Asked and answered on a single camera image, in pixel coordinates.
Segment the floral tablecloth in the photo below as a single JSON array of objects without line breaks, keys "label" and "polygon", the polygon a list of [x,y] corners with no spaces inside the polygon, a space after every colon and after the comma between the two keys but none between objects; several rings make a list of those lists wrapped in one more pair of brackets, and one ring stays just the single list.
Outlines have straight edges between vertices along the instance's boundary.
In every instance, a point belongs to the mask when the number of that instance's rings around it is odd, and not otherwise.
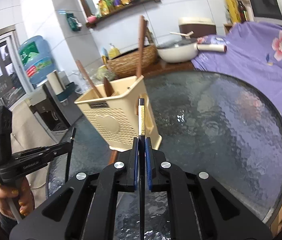
[{"label": "floral tablecloth", "polygon": [[265,94],[282,115],[282,27],[245,22],[226,37],[210,35],[198,43],[226,44],[227,53],[202,52],[194,67],[242,79]]}]

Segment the heart shape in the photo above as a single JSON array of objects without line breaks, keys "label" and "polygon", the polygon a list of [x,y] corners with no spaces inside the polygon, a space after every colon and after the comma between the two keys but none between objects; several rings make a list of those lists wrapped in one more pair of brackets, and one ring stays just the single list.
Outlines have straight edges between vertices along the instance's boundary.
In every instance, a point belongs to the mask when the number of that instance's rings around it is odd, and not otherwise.
[{"label": "heart shape", "polygon": [[118,133],[120,130],[119,121],[116,120],[113,116],[110,115],[97,115],[95,120],[99,123],[100,126],[112,133]]}]

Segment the glass door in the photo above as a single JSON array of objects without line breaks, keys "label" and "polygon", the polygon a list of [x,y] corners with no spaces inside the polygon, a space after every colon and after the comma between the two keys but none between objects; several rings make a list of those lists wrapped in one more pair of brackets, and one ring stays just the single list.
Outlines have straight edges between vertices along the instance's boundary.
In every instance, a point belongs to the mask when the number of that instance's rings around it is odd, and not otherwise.
[{"label": "glass door", "polygon": [[11,108],[27,93],[32,85],[20,67],[20,58],[13,44],[12,33],[0,36],[0,105]]}]

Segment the beige fabric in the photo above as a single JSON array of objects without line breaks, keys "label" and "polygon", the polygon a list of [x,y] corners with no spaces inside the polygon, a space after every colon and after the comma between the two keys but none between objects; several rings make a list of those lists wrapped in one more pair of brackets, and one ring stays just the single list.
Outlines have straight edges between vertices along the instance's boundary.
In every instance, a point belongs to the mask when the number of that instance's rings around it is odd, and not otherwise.
[{"label": "beige fabric", "polygon": [[[43,129],[30,111],[25,101],[20,102],[12,110],[12,152],[19,152],[34,147],[49,146],[55,142]],[[35,206],[45,200],[45,182],[47,167],[27,176],[35,199]]]}]

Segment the triangular cutout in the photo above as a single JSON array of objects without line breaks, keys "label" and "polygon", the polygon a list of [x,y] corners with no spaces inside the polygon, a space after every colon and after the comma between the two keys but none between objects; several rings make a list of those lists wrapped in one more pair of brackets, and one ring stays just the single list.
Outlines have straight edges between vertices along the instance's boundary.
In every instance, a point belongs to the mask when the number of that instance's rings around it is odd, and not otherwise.
[{"label": "triangular cutout", "polygon": [[70,201],[73,189],[69,188],[63,192],[55,201],[48,205],[42,212],[42,215],[48,217],[56,222],[62,219],[66,206]]},{"label": "triangular cutout", "polygon": [[239,209],[233,206],[232,203],[227,200],[215,187],[211,188],[211,192],[216,200],[223,220],[226,221],[240,215]]}]

